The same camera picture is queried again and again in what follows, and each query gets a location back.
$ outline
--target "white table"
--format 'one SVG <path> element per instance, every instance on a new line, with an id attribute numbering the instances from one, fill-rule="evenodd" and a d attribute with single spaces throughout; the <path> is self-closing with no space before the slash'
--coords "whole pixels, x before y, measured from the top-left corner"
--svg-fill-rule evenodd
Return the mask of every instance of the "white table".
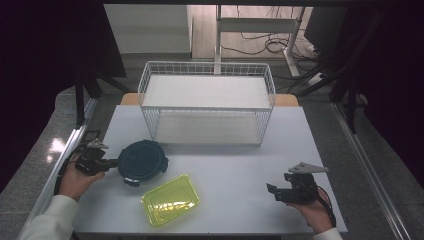
<path id="1" fill-rule="evenodd" d="M 149 133 L 139 106 L 117 106 L 104 143 L 105 158 Z M 277 202 L 266 183 L 290 188 L 283 174 L 303 161 L 322 166 L 301 107 L 275 107 L 260 147 L 164 146 L 168 171 L 138 188 L 117 169 L 106 173 L 80 200 L 76 232 L 139 234 L 283 234 L 310 232 L 297 210 Z M 141 197 L 180 174 L 188 174 L 201 202 L 187 214 L 155 228 Z M 339 231 L 347 231 L 327 175 L 314 174 L 331 198 Z"/>

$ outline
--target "wire rack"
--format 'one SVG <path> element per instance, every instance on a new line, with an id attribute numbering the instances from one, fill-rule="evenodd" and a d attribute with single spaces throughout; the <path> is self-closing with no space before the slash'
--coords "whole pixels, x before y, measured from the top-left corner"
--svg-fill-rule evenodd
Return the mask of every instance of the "wire rack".
<path id="1" fill-rule="evenodd" d="M 260 145 L 274 95 L 269 66 L 254 63 L 148 62 L 138 88 L 151 138 L 164 144 Z"/>

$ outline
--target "white sleeve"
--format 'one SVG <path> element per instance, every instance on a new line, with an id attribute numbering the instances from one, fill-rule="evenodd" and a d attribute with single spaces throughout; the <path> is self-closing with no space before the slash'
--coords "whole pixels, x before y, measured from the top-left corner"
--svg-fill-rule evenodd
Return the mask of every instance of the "white sleeve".
<path id="1" fill-rule="evenodd" d="M 20 240 L 62 240 L 72 235 L 72 220 L 78 203 L 67 196 L 53 196 L 47 210 L 35 217 L 24 229 Z"/>
<path id="2" fill-rule="evenodd" d="M 340 236 L 337 228 L 332 228 L 323 233 L 314 235 L 313 240 L 342 240 L 342 236 Z"/>

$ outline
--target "yellow container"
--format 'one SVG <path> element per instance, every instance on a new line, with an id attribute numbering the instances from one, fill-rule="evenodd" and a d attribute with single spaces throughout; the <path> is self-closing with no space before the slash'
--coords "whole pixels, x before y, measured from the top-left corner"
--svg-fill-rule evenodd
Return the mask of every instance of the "yellow container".
<path id="1" fill-rule="evenodd" d="M 150 223 L 158 227 L 186 213 L 199 204 L 200 199 L 188 175 L 183 174 L 146 193 L 141 202 Z"/>

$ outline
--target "black lid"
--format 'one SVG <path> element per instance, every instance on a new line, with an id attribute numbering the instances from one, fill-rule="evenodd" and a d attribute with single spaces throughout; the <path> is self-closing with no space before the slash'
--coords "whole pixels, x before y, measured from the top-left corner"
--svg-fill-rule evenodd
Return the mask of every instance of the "black lid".
<path id="1" fill-rule="evenodd" d="M 122 150 L 118 158 L 118 170 L 131 186 L 152 179 L 159 172 L 166 172 L 168 159 L 157 142 L 143 140 Z"/>

